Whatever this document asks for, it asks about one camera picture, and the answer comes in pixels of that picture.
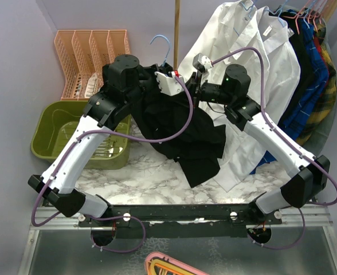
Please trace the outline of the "light blue hanger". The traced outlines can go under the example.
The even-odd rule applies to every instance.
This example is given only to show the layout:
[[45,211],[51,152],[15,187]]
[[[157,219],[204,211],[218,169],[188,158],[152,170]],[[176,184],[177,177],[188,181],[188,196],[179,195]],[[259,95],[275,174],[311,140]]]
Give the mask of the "light blue hanger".
[[153,38],[151,39],[150,45],[158,38],[163,39],[166,42],[166,45],[167,45],[167,50],[165,52],[164,59],[162,61],[162,66],[163,66],[167,62],[167,58],[168,58],[169,53],[171,51],[171,42],[166,36],[164,36],[162,34],[157,34],[157,35],[153,36]]

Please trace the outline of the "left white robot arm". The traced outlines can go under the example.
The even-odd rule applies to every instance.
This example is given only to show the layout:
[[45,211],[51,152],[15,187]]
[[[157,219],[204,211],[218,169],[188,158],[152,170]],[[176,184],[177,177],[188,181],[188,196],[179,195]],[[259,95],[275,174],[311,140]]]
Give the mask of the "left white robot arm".
[[42,175],[33,175],[28,184],[61,214],[92,216],[99,226],[110,223],[109,203],[97,195],[76,189],[76,182],[98,146],[119,123],[130,115],[148,92],[158,90],[155,72],[161,66],[141,66],[137,57],[126,54],[103,67],[104,84],[83,109],[72,137],[56,160]]

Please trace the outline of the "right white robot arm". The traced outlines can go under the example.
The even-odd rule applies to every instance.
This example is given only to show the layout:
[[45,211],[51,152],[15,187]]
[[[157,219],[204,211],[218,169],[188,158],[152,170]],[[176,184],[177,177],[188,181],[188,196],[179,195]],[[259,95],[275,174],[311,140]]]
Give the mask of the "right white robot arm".
[[263,223],[269,213],[278,209],[301,208],[325,189],[330,161],[299,146],[267,114],[261,113],[260,105],[248,96],[250,77],[242,65],[228,65],[221,84],[201,83],[203,69],[200,67],[191,77],[194,101],[223,105],[226,118],[256,139],[290,177],[280,188],[263,193],[250,203],[248,217],[253,223]]

